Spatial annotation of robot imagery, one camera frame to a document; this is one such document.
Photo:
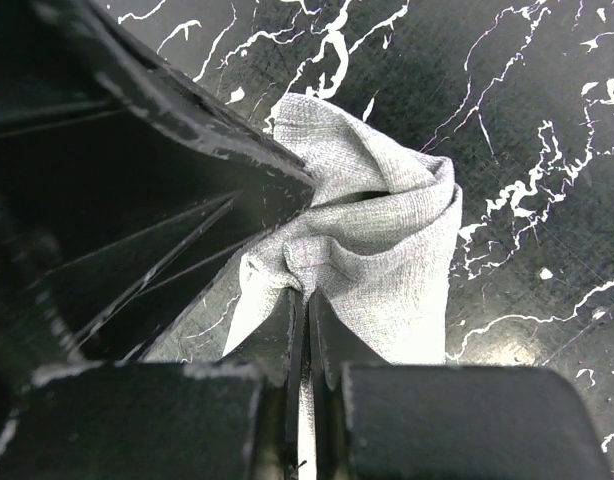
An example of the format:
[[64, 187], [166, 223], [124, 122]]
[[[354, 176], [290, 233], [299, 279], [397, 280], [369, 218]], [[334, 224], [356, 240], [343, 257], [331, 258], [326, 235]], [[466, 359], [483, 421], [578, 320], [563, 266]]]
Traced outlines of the grey cloth napkin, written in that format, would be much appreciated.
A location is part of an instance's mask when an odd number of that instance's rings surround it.
[[280, 292], [321, 290], [341, 322], [385, 360], [445, 360], [449, 266], [462, 191], [449, 158], [399, 145], [344, 110], [291, 93], [274, 139], [315, 179], [311, 205], [256, 242], [239, 266], [226, 340], [241, 344]]

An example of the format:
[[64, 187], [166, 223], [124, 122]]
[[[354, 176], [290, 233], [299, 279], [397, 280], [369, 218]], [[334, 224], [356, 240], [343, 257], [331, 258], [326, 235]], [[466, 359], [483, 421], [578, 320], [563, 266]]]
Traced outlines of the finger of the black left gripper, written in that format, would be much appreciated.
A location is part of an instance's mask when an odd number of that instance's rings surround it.
[[305, 164], [92, 1], [0, 1], [0, 363], [138, 357]]

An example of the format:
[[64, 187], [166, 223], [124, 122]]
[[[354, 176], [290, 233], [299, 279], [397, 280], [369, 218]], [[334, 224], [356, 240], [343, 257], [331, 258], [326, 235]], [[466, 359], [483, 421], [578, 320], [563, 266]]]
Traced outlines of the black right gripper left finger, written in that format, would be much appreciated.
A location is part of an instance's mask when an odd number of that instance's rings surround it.
[[215, 363], [45, 365], [0, 418], [0, 479], [293, 479], [298, 292]]

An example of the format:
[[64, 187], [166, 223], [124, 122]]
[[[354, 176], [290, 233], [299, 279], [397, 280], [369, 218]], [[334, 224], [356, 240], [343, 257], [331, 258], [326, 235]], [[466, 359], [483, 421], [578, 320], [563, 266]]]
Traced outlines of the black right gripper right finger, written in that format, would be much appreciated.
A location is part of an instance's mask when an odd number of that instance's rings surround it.
[[588, 411], [533, 367], [392, 365], [308, 302], [321, 479], [608, 479]]

